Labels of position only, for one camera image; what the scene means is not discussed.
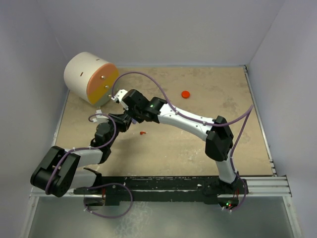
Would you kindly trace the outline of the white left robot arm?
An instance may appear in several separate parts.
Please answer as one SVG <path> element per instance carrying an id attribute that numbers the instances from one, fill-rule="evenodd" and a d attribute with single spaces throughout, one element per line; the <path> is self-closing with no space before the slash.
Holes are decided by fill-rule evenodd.
<path id="1" fill-rule="evenodd" d="M 87 147 L 69 150 L 59 146 L 51 147 L 31 175 L 30 183 L 47 195 L 62 197 L 70 188 L 84 187 L 90 194 L 102 189 L 97 175 L 81 175 L 78 167 L 104 163 L 111 154 L 111 146 L 121 132 L 126 132 L 132 118 L 126 114 L 105 114 L 98 111 L 89 116 L 90 122 L 96 122 L 96 132 Z"/>

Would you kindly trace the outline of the orange round cap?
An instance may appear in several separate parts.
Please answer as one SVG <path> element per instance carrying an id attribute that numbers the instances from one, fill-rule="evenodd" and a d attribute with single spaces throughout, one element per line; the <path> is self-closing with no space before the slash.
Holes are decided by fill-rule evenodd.
<path id="1" fill-rule="evenodd" d="M 182 98 L 187 99 L 190 97 L 190 92 L 187 90 L 184 90 L 181 92 L 181 96 L 182 96 Z"/>

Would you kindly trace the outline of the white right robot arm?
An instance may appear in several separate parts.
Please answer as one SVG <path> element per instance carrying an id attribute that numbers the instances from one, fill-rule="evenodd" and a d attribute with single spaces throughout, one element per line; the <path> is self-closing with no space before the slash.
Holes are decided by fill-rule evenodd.
<path id="1" fill-rule="evenodd" d="M 205 154 L 216 162 L 220 188 L 232 194 L 237 188 L 236 171 L 232 168 L 229 155 L 233 147 L 233 133 L 229 126 L 218 127 L 226 119 L 205 118 L 168 104 L 167 100 L 153 97 L 148 100 L 142 93 L 132 89 L 119 90 L 115 95 L 125 112 L 135 121 L 156 122 L 174 126 L 197 136 L 205 142 Z"/>

